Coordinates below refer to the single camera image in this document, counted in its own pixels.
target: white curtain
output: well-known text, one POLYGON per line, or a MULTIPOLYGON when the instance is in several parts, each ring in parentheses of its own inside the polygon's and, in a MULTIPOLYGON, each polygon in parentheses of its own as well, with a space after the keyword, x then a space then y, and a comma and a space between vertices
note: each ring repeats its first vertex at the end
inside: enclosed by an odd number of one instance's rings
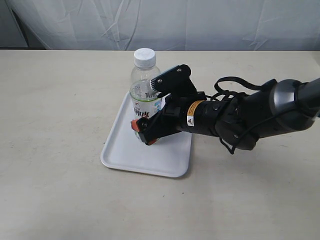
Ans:
POLYGON ((48 49, 320 50, 320 0, 8 0, 48 49))

